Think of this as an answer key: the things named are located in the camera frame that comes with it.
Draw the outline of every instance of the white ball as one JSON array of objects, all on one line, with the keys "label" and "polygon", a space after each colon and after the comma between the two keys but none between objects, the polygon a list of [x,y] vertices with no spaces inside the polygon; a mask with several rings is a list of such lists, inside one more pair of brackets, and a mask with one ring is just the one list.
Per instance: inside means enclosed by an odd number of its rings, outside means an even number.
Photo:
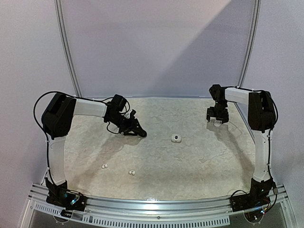
[{"label": "white ball", "polygon": [[219,121],[215,121],[215,122],[213,123],[213,125],[214,125],[215,127],[220,127],[222,124],[221,124],[221,122],[219,122]]}]

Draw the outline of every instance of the curved metal frame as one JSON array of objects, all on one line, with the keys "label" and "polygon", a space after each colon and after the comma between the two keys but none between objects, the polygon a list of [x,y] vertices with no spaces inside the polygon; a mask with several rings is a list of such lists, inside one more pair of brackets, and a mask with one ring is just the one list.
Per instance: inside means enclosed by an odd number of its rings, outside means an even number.
[{"label": "curved metal frame", "polygon": [[79,82],[76,76],[75,68],[73,65],[72,57],[71,57],[71,52],[70,48],[68,45],[67,41],[67,34],[66,34],[66,28],[63,20],[63,12],[62,12],[62,6],[61,6],[61,1],[60,0],[55,0],[55,9],[56,9],[56,14],[57,14],[57,21],[58,21],[58,26],[59,26],[59,33],[62,41],[62,46],[63,50],[66,56],[66,63],[67,63],[67,68],[70,72],[71,80],[74,86],[74,90],[77,96],[82,97],[81,94],[81,89],[79,86]]},{"label": "curved metal frame", "polygon": [[257,29],[258,16],[260,13],[260,7],[261,7],[261,0],[256,0],[255,7],[253,10],[253,15],[252,15],[251,30],[249,33],[246,55],[245,55],[245,59],[244,59],[243,67],[242,67],[242,72],[241,72],[239,81],[237,83],[237,85],[239,87],[243,86],[246,72],[248,69],[248,65],[249,65],[249,61],[250,61],[250,57],[251,57],[251,53],[252,53],[252,48],[253,48],[254,40],[256,37],[256,31],[257,31],[256,29]]},{"label": "curved metal frame", "polygon": [[[65,52],[66,56],[66,63],[71,75],[72,83],[75,89],[75,93],[77,96],[82,97],[81,93],[81,88],[77,79],[76,71],[73,65],[72,57],[71,57],[71,52],[67,40],[67,34],[66,34],[66,28],[64,24],[64,18],[63,18],[63,11],[62,11],[62,5],[61,5],[61,0],[54,0],[55,1],[55,8],[56,8],[56,14],[57,14],[57,20],[58,20],[58,26],[59,26],[59,33],[61,36],[62,40],[62,45],[63,45],[63,50]],[[251,20],[251,29],[248,37],[248,43],[247,43],[247,49],[246,49],[246,54],[245,54],[245,59],[243,62],[242,66],[242,71],[240,74],[240,78],[238,80],[237,86],[242,86],[245,80],[245,75],[248,69],[249,61],[250,61],[250,56],[252,53],[252,48],[254,44],[254,39],[256,35],[256,29],[257,29],[257,21],[258,21],[258,15],[260,11],[260,5],[261,5],[261,0],[256,0],[254,10],[253,10],[253,15],[252,15],[252,20]]]}]

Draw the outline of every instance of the small white object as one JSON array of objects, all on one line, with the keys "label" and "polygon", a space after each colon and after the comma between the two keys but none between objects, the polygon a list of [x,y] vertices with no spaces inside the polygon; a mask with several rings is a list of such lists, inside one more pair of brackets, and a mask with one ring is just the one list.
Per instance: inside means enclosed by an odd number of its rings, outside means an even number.
[{"label": "small white object", "polygon": [[222,122],[220,120],[215,120],[214,123],[213,123],[213,125],[215,127],[220,127],[222,125]]},{"label": "small white object", "polygon": [[132,175],[132,176],[135,176],[136,172],[135,172],[135,170],[130,170],[129,174]]},{"label": "small white object", "polygon": [[174,143],[180,143],[181,142],[181,135],[179,134],[173,134],[171,136],[171,141]]}]

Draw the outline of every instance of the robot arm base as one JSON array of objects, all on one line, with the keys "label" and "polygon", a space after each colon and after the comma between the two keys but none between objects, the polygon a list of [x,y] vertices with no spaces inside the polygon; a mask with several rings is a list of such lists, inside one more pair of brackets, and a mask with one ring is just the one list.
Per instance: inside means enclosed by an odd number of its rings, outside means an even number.
[{"label": "robot arm base", "polygon": [[46,178],[46,186],[49,190],[47,203],[64,207],[66,210],[85,211],[87,197],[81,193],[69,191],[67,189],[67,182],[55,185]]},{"label": "robot arm base", "polygon": [[236,212],[267,205],[270,202],[269,192],[274,185],[272,178],[264,182],[258,182],[252,178],[249,194],[236,195],[230,198],[232,211]]}]

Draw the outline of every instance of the black cable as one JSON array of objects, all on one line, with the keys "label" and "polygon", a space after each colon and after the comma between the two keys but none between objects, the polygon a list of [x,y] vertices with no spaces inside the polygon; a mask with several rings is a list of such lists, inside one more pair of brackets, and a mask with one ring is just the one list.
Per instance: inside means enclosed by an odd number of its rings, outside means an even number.
[{"label": "black cable", "polygon": [[274,201],[274,203],[271,205],[271,207],[270,207],[269,209],[268,209],[268,207],[267,207],[267,210],[265,211],[265,214],[268,213],[268,211],[270,211],[271,208],[274,207],[274,205],[276,204],[276,200],[277,200],[277,194],[275,195],[275,201]]},{"label": "black cable", "polygon": [[245,191],[243,191],[243,190],[236,190],[235,192],[233,192],[232,193],[232,195],[230,196],[230,199],[229,199],[229,201],[230,201],[230,204],[232,203],[232,197],[236,194],[236,193],[238,193],[239,191],[241,191],[241,192],[243,192],[243,193],[245,193],[246,195],[248,195],[248,193],[247,192],[245,192]]},{"label": "black cable", "polygon": [[105,103],[104,101],[108,100],[108,99],[111,99],[111,97],[105,99],[105,100],[102,100],[102,101],[98,101],[98,100],[93,100],[93,99],[89,99],[89,98],[83,98],[83,97],[77,97],[77,96],[72,96],[70,94],[66,94],[66,93],[63,93],[63,92],[60,92],[60,91],[49,91],[49,92],[46,92],[44,93],[43,95],[41,95],[37,101],[35,102],[34,104],[34,108],[33,108],[33,115],[34,115],[34,120],[36,122],[36,124],[39,126],[39,128],[43,131],[44,135],[46,136],[46,139],[47,139],[47,169],[48,169],[48,174],[49,174],[49,177],[51,179],[51,181],[54,183],[54,180],[52,178],[52,175],[51,175],[51,171],[50,171],[50,166],[49,166],[49,159],[48,159],[48,154],[49,154],[49,150],[48,150],[48,146],[49,146],[49,138],[48,138],[48,135],[47,133],[43,130],[43,127],[41,126],[41,124],[38,122],[37,118],[36,118],[36,106],[38,104],[38,102],[41,100],[41,98],[45,97],[46,95],[48,94],[63,94],[63,95],[66,95],[68,97],[72,97],[72,98],[76,98],[76,99],[81,99],[81,100],[86,100],[86,101],[94,101],[94,102],[100,102],[100,103],[103,103],[103,104],[107,104]]},{"label": "black cable", "polygon": [[246,90],[246,91],[250,91],[250,92],[262,92],[263,90],[252,90],[252,89],[246,89],[246,88],[241,88],[241,87],[237,87],[235,86],[236,89],[241,89],[241,90]]},{"label": "black cable", "polygon": [[108,124],[107,127],[106,127],[107,131],[110,132],[110,133],[112,133],[112,134],[119,134],[119,132],[112,132],[112,131],[109,130],[109,125],[110,125],[110,123],[111,123],[111,122],[109,122],[109,124]]},{"label": "black cable", "polygon": [[127,104],[128,104],[128,109],[126,108],[127,106],[125,105],[125,109],[126,111],[124,113],[121,113],[122,115],[126,114],[128,111],[130,111],[131,107],[130,107],[130,103],[127,101]]}]

